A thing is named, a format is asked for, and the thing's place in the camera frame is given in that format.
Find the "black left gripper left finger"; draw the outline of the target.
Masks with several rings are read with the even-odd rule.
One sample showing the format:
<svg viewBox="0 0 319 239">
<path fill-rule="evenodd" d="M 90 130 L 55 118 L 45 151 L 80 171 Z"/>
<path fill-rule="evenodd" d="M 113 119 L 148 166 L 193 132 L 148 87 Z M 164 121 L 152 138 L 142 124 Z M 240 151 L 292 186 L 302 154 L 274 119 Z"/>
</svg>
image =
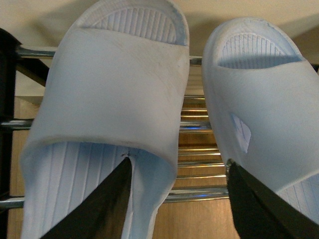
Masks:
<svg viewBox="0 0 319 239">
<path fill-rule="evenodd" d="M 126 157 L 45 239 L 120 239 L 128 209 L 132 165 Z"/>
</svg>

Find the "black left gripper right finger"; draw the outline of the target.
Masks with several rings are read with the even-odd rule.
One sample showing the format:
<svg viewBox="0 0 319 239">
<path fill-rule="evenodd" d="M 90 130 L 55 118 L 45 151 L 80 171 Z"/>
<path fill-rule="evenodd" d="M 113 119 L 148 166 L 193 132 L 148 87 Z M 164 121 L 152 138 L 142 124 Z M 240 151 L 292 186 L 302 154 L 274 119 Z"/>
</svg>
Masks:
<svg viewBox="0 0 319 239">
<path fill-rule="evenodd" d="M 234 160 L 226 163 L 235 229 L 242 239 L 317 239 L 319 226 Z"/>
</svg>

